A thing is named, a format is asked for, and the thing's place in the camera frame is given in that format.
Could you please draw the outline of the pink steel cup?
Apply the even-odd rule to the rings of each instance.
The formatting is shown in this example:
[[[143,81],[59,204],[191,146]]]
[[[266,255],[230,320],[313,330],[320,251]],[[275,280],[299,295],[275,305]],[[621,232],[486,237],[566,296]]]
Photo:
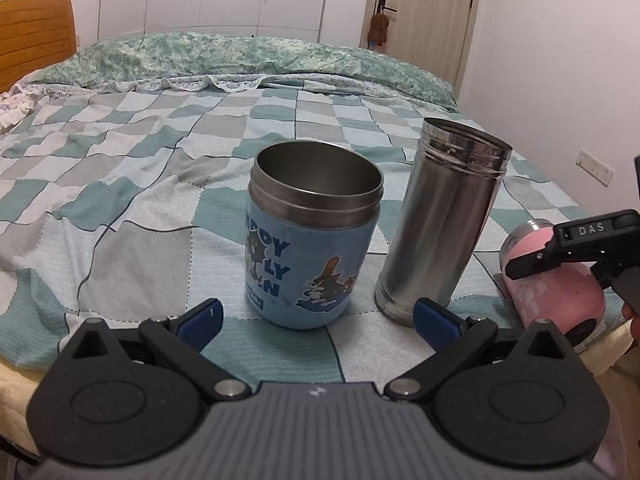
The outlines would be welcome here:
[[[503,242],[499,252],[500,269],[513,258],[544,248],[553,235],[553,224],[546,219],[528,220]],[[583,263],[564,263],[541,274],[506,283],[516,312],[527,326],[537,318],[548,318],[572,346],[586,341],[602,323],[604,292]]]

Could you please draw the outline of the blue cartoon steel cup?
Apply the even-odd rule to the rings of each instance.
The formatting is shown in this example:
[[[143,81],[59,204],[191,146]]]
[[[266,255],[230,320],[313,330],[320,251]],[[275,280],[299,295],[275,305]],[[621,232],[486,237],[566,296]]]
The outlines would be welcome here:
[[[318,141],[263,148],[247,187],[245,290],[266,320],[313,330],[348,305],[380,213],[383,175]]]

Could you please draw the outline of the tall stainless steel flask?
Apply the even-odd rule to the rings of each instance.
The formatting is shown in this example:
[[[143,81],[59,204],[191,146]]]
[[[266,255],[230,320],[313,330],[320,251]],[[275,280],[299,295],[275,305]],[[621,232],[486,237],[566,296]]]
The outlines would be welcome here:
[[[419,299],[449,304],[511,154],[510,144],[479,128],[424,120],[398,228],[374,290],[386,318],[411,326]]]

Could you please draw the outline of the green floral quilt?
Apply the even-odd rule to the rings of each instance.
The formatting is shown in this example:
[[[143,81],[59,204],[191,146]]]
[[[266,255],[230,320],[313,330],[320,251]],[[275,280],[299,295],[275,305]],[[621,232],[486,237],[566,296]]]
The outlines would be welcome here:
[[[92,90],[231,93],[263,84],[311,82],[338,92],[401,96],[456,110],[454,90],[427,70],[375,51],[277,37],[159,32],[100,41],[63,62],[35,70],[22,84]]]

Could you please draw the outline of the floral pillow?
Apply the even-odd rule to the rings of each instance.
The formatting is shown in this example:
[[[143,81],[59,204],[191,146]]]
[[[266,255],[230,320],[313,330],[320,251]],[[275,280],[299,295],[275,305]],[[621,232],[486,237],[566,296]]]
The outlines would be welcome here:
[[[32,114],[40,99],[40,92],[30,87],[14,86],[2,92],[0,98],[0,133],[8,133]]]

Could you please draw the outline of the beige wooden door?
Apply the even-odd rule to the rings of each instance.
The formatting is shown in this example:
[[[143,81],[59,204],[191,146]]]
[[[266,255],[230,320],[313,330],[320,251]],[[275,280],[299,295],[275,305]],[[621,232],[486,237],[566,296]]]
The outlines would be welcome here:
[[[360,46],[366,48],[373,15],[390,19],[387,41],[378,50],[462,86],[480,0],[367,0]]]

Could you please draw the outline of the brown plush toy on door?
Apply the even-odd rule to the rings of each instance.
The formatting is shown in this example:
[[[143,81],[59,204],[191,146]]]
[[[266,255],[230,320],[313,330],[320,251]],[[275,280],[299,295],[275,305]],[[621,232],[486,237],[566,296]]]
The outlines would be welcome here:
[[[383,44],[386,44],[389,27],[390,19],[384,11],[374,14],[368,31],[368,45],[370,47],[382,47]]]

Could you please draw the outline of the orange wooden headboard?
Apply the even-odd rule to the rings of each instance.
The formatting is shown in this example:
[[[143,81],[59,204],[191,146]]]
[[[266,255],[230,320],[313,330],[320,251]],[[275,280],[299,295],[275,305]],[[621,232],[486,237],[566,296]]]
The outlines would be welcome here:
[[[2,0],[0,87],[77,52],[72,0]]]

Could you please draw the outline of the white wall socket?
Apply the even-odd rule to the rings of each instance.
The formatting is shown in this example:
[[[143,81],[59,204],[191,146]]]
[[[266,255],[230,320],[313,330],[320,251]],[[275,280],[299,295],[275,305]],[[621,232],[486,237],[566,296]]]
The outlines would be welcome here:
[[[593,179],[596,179],[606,188],[610,185],[614,171],[606,166],[603,162],[599,162],[596,158],[585,151],[580,151],[576,159],[576,165],[582,168]]]

